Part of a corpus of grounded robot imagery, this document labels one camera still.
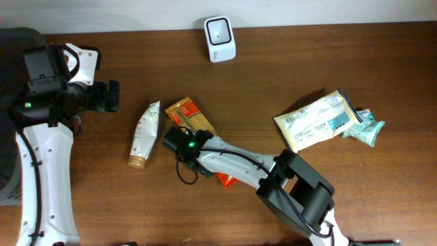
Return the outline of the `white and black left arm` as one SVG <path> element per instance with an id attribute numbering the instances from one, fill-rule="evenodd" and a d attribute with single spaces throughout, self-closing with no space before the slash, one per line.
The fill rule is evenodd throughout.
<path id="1" fill-rule="evenodd" d="M 98 82 L 101 52 L 73 44 L 24 52 L 29 79 L 8 108 L 16 127 L 22 182 L 18 245 L 79 245 L 72 212 L 70 157 L 82 112 L 119 109 L 119 82 Z"/>

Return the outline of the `white bamboo print tube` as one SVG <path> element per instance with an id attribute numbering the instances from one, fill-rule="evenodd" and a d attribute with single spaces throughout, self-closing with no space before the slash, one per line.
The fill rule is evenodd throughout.
<path id="1" fill-rule="evenodd" d="M 150 104 L 140 117 L 132 141 L 128 160 L 129 166 L 138 169 L 145 167 L 145 162 L 149 159 L 157 138 L 159 117 L 160 101 Z"/>

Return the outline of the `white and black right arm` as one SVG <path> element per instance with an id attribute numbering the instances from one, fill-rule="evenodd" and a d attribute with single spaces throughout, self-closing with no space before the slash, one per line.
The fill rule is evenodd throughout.
<path id="1" fill-rule="evenodd" d="M 170 128 L 163 146 L 196 175 L 226 174 L 253 187 L 278 219 L 312 245 L 349 245 L 335 220 L 334 187 L 295 152 L 250 152 L 186 127 Z"/>

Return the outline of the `teal wet wipes pack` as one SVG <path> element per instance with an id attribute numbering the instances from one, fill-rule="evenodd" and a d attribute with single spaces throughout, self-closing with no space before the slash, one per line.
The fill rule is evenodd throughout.
<path id="1" fill-rule="evenodd" d="M 371 113 L 362 115 L 363 121 L 360 124 L 354 124 L 341 133 L 343 138 L 354 137 L 365 144 L 374 147 L 376 138 L 385 121 L 376 121 Z"/>

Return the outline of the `white yellow wipes bag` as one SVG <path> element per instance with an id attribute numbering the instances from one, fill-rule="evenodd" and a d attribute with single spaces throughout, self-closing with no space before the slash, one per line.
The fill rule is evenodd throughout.
<path id="1" fill-rule="evenodd" d="M 332 139 L 363 120 L 338 89 L 315 102 L 274 118 L 291 151 Z"/>

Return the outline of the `orange spaghetti package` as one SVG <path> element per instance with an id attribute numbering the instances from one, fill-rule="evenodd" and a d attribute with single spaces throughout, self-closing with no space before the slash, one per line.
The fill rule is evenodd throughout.
<path id="1" fill-rule="evenodd" d="M 211 132 L 214 137 L 218 135 L 211 123 L 209 123 L 209 121 L 206 119 L 205 115 L 202 114 L 198 106 L 188 96 L 178 101 L 174 105 L 168 107 L 165 112 L 176 123 L 176 128 L 184 126 L 194 133 L 196 133 L 198 130 L 205 130 Z M 194 172 L 195 179 L 192 181 L 187 181 L 183 179 L 179 171 L 177 171 L 176 173 L 178 175 L 178 178 L 186 185 L 195 184 L 199 175 L 201 175 Z M 212 173 L 214 174 L 213 176 L 217 176 L 217 178 L 223 183 L 225 188 L 237 182 L 236 178 L 228 176 L 227 174 L 220 172 Z"/>

